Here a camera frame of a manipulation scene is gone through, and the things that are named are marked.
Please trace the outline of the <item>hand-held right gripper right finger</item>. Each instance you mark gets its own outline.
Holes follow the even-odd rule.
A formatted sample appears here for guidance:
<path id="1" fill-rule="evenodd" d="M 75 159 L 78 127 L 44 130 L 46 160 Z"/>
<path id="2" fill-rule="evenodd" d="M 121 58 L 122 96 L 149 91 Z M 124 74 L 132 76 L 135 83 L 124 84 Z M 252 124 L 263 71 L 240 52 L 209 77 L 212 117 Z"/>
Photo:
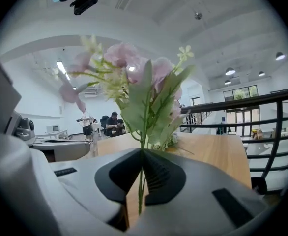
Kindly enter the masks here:
<path id="1" fill-rule="evenodd" d="M 247 236 L 267 209 L 248 185 L 207 163 L 145 151 L 149 194 L 136 236 Z"/>

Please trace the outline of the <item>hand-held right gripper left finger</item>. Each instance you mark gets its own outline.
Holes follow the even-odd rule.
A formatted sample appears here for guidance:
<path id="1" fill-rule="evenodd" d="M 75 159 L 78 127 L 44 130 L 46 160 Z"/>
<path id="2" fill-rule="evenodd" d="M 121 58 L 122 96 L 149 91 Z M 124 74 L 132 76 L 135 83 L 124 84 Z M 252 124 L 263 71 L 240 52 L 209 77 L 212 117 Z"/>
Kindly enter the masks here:
<path id="1" fill-rule="evenodd" d="M 133 148 L 130 148 L 114 154 L 88 159 L 54 162 L 49 165 L 53 171 L 74 168 L 76 172 L 59 176 L 58 180 L 61 182 L 63 187 L 89 212 L 101 221 L 108 222 L 114 212 L 120 208 L 120 204 L 108 200 L 103 196 L 95 184 L 94 175 L 98 168 L 133 150 Z"/>

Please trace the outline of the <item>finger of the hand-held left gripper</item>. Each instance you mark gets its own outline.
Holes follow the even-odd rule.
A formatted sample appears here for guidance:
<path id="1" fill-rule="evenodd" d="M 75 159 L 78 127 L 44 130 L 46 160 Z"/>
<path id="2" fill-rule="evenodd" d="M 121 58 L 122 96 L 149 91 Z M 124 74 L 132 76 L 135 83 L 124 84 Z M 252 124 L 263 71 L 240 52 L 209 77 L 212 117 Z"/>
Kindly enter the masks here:
<path id="1" fill-rule="evenodd" d="M 90 152 L 90 142 L 67 139 L 37 138 L 33 149 L 43 152 L 49 163 L 80 159 Z"/>

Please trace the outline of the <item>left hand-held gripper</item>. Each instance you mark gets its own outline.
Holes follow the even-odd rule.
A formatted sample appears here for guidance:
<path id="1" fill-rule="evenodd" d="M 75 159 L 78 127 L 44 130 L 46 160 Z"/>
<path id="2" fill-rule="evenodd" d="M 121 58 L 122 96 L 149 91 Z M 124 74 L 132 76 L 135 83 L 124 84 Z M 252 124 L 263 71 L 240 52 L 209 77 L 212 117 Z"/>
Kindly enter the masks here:
<path id="1" fill-rule="evenodd" d="M 103 207 L 95 193 L 93 208 L 78 202 L 60 182 L 44 154 L 7 133 L 19 93 L 0 65 L 0 235 L 120 236 L 110 225 L 120 206 Z"/>

